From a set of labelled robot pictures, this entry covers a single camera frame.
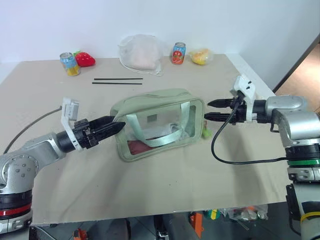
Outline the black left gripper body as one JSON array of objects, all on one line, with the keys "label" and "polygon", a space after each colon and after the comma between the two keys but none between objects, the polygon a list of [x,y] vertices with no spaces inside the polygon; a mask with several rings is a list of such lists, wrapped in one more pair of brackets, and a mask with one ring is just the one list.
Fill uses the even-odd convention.
[{"label": "black left gripper body", "polygon": [[87,119],[82,119],[74,123],[74,136],[83,149],[90,149],[99,144],[93,128]]}]

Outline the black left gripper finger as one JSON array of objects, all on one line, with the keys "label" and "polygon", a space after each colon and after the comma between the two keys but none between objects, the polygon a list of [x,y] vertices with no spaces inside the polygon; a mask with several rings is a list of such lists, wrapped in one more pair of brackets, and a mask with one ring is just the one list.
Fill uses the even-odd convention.
[{"label": "black left gripper finger", "polygon": [[93,124],[93,143],[98,144],[100,141],[116,135],[125,125],[125,122],[95,122]]},{"label": "black left gripper finger", "polygon": [[102,116],[100,118],[91,120],[89,122],[89,127],[91,129],[111,128],[115,126],[113,120],[114,116]]}]

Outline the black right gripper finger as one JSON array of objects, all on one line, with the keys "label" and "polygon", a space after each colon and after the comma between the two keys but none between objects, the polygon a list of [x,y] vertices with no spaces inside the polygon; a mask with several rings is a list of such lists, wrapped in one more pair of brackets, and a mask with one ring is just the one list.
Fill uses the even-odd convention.
[{"label": "black right gripper finger", "polygon": [[204,114],[204,118],[208,121],[213,122],[226,122],[227,120],[231,121],[229,113],[220,113],[220,112],[208,112]]},{"label": "black right gripper finger", "polygon": [[228,98],[228,99],[215,99],[210,101],[208,104],[210,107],[214,108],[234,108],[234,99],[233,98]]}]

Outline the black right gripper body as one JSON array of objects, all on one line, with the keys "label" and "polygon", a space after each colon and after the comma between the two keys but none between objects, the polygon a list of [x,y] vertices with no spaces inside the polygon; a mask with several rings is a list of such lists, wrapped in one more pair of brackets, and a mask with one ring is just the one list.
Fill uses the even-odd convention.
[{"label": "black right gripper body", "polygon": [[234,97],[232,99],[232,102],[230,104],[230,108],[232,110],[235,109],[236,103],[239,103],[233,117],[230,120],[231,124],[236,124],[236,123],[244,123],[246,121],[246,112],[247,112],[247,104],[246,102],[240,98],[239,96]]}]

